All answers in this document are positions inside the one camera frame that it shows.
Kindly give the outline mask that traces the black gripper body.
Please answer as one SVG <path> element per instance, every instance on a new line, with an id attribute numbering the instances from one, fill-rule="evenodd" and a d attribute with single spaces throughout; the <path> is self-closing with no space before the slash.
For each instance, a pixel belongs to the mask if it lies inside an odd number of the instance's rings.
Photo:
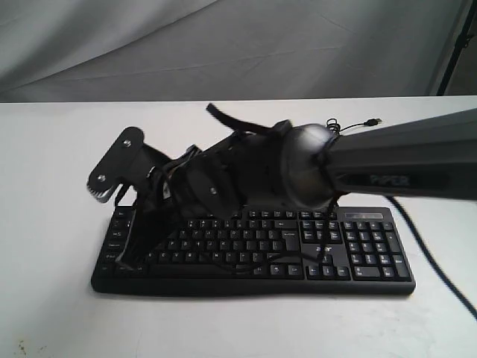
<path id="1" fill-rule="evenodd" d="M 128 254 L 147 254 L 184 223 L 190 188 L 183 165 L 133 164 L 127 179 L 136 190 Z"/>

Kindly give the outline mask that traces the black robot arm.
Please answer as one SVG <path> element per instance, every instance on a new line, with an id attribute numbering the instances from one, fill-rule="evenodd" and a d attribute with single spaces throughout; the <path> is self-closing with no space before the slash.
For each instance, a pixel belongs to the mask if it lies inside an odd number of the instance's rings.
<path id="1" fill-rule="evenodd" d="M 134 169 L 133 231 L 119 265 L 134 269 L 186 220 L 244 207 L 319 209 L 350 193 L 476 199 L 476 111 L 347 136 L 323 125 L 271 127 L 207 106 L 232 133 L 205 151 Z"/>

